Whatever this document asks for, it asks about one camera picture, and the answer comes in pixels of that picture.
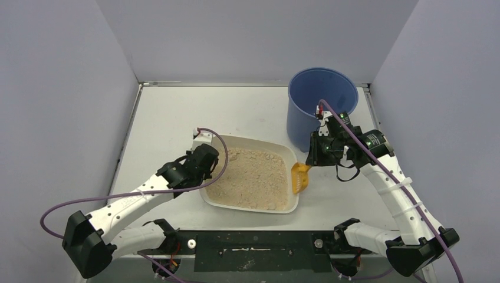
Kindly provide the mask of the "orange plastic litter scoop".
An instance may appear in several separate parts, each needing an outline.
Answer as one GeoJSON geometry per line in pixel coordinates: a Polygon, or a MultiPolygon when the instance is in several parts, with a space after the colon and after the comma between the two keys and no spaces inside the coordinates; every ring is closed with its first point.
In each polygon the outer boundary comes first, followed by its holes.
{"type": "Polygon", "coordinates": [[[296,162],[291,168],[292,192],[297,195],[307,188],[310,165],[296,162]]]}

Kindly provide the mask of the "white plastic litter tray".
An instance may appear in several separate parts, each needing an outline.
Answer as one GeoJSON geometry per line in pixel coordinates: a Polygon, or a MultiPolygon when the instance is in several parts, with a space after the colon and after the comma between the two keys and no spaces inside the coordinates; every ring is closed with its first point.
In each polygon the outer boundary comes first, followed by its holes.
{"type": "Polygon", "coordinates": [[[202,199],[220,208],[286,214],[298,206],[291,168],[297,162],[287,146],[224,135],[228,166],[214,184],[200,189],[202,199]]]}

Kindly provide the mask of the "blue plastic bucket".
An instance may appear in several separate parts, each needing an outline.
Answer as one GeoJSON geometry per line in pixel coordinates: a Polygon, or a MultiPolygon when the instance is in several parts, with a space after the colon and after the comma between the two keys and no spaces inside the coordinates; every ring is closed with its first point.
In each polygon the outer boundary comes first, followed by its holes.
{"type": "Polygon", "coordinates": [[[288,85],[287,135],[301,152],[310,148],[310,134],[320,125],[315,117],[320,99],[336,113],[352,113],[358,103],[354,83],[329,68],[308,68],[293,76],[288,85]]]}

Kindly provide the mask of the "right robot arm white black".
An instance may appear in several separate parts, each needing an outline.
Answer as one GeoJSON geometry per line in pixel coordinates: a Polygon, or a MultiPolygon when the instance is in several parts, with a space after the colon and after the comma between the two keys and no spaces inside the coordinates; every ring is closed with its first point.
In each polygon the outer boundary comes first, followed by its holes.
{"type": "Polygon", "coordinates": [[[397,230],[369,226],[351,218],[334,227],[334,243],[344,249],[361,248],[385,256],[400,275],[409,277],[440,258],[459,242],[453,228],[437,221],[404,175],[394,150],[378,130],[363,133],[346,112],[337,118],[329,111],[316,114],[320,126],[310,135],[308,167],[343,166],[351,161],[356,176],[364,175],[388,208],[397,230]]]}

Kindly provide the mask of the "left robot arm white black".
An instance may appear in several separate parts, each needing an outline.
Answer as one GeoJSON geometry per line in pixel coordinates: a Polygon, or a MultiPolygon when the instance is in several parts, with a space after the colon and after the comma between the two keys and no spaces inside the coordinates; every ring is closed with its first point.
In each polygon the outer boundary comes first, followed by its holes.
{"type": "Polygon", "coordinates": [[[67,221],[62,247],[80,275],[91,278],[122,256],[158,249],[170,252],[175,247],[176,231],[164,219],[128,226],[162,203],[172,200],[182,189],[201,185],[210,179],[218,164],[219,152],[209,144],[164,164],[132,196],[88,214],[73,213],[67,221]]]}

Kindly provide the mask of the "beige cat litter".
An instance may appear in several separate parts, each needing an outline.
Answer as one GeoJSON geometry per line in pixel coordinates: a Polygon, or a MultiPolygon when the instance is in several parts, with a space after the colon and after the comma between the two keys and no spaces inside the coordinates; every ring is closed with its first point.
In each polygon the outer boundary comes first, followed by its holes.
{"type": "Polygon", "coordinates": [[[237,147],[230,147],[228,153],[223,176],[206,188],[212,202],[260,210],[287,208],[287,171],[281,156],[237,147]]]}

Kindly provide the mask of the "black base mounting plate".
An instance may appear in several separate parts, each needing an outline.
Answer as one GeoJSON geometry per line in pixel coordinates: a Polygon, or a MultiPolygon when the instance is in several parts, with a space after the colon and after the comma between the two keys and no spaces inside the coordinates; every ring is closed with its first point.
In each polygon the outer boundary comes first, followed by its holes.
{"type": "Polygon", "coordinates": [[[147,254],[193,259],[196,272],[330,272],[357,267],[369,252],[339,245],[333,231],[179,230],[147,254]]]}

